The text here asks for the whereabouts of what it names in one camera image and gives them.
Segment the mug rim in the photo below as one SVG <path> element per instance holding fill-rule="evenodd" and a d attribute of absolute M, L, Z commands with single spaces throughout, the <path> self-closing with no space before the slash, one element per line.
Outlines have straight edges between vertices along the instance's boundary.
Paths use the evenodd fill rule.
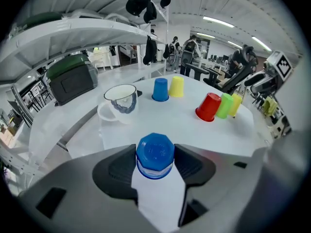
<path fill-rule="evenodd" d="M 114 99 L 114 100 L 120 100 L 120 99 L 127 98 L 127 97 L 129 97 L 129 96 L 133 95 L 133 94 L 137 91 L 136 86 L 134 86 L 134 85 L 132 85 L 132 84 L 128 84 L 128 83 L 119 84 L 119 85 L 116 85 L 116 86 L 114 86 L 114 87 L 112 87 L 112 88 L 108 89 L 108 90 L 104 93 L 104 99 L 106 99 L 106 100 L 108 100 L 108 101 L 113 101 L 113 99 L 107 99 L 107 98 L 106 98 L 106 93 L 107 93 L 108 91 L 110 91 L 111 89 L 113 89 L 113 88 L 115 88 L 115 87 L 118 87 L 118 86 L 121 86 L 121 85 L 130 85 L 130 86 L 133 86 L 133 87 L 135 88 L 135 91 L 134 91 L 133 93 L 131 93 L 130 95 L 127 95 L 126 97 L 119 98 L 119 99 Z"/>

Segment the black sticker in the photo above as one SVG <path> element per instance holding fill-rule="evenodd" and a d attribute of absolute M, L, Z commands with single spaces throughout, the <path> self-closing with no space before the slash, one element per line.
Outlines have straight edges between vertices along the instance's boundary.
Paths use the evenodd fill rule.
<path fill-rule="evenodd" d="M 280 70 L 280 73 L 282 74 L 283 78 L 285 78 L 286 75 L 289 73 L 289 71 L 292 69 L 291 65 L 285 59 L 284 55 L 280 58 L 276 66 Z"/>

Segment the blue faceted cup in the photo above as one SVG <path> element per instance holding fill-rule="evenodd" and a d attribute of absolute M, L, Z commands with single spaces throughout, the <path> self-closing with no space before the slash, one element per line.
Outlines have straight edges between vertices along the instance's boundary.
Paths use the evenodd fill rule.
<path fill-rule="evenodd" d="M 152 98 L 158 102 L 164 102 L 169 99 L 167 79 L 155 79 L 154 93 L 152 94 Z"/>
<path fill-rule="evenodd" d="M 137 168 L 148 179 L 162 179 L 172 169 L 174 144 L 164 134 L 151 133 L 137 147 Z"/>

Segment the ceiling light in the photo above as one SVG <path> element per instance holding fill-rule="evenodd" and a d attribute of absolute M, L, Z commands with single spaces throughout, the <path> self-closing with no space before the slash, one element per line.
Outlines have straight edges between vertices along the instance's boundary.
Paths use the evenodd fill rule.
<path fill-rule="evenodd" d="M 270 48 L 267 47 L 267 45 L 265 45 L 264 43 L 262 43 L 261 41 L 259 41 L 256 37 L 252 37 L 252 39 L 254 39 L 255 41 L 257 41 L 259 44 L 261 44 L 265 49 L 267 49 L 269 52 L 272 52 L 272 50 Z"/>
<path fill-rule="evenodd" d="M 236 46 L 236 47 L 238 47 L 238 48 L 242 49 L 242 47 L 241 47 L 241 46 L 239 46 L 239 45 L 237 45 L 237 44 L 235 44 L 235 43 L 233 43 L 233 42 L 231 42 L 231 41 L 228 41 L 228 43 L 230 43 L 231 45 L 234 45 L 234 46 Z"/>
<path fill-rule="evenodd" d="M 205 37 L 210 37 L 210 38 L 215 38 L 214 36 L 208 35 L 208 34 L 204 34 L 204 33 L 196 33 L 200 36 L 205 36 Z"/>
<path fill-rule="evenodd" d="M 213 22 L 217 22 L 217 23 L 220 23 L 220 24 L 223 24 L 223 25 L 226 25 L 230 28 L 233 28 L 234 26 L 229 24 L 229 23 L 226 23 L 224 21 L 220 21 L 220 20 L 217 20 L 217 19 L 214 19 L 214 18 L 210 18 L 210 17 L 203 17 L 204 20 L 208 20 L 208 21 L 213 21 Z"/>

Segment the red cup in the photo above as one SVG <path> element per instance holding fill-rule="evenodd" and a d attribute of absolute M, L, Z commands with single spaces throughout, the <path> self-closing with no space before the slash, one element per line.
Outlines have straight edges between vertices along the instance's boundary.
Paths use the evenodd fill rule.
<path fill-rule="evenodd" d="M 215 93 L 209 92 L 201 105 L 195 109 L 195 113 L 202 120 L 212 122 L 221 102 L 221 97 Z"/>

